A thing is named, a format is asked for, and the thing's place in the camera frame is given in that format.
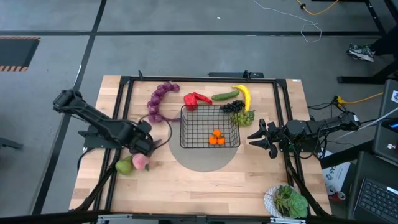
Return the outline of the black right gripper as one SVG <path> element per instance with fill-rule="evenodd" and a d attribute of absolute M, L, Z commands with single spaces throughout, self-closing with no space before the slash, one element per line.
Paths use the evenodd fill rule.
<path fill-rule="evenodd" d="M 287 141 L 283 129 L 278 128 L 274 122 L 266 124 L 264 119 L 259 120 L 259 130 L 247 137 L 248 139 L 260 139 L 249 142 L 252 146 L 269 150 L 269 157 L 275 159 L 279 152 L 285 151 Z"/>

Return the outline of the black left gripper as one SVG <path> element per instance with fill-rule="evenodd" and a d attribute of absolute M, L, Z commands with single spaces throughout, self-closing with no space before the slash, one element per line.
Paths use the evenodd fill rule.
<path fill-rule="evenodd" d="M 153 137 L 149 134 L 152 126 L 147 122 L 140 120 L 132 132 L 132 140 L 127 145 L 131 154 L 141 153 L 145 156 L 151 156 L 155 150 Z"/>

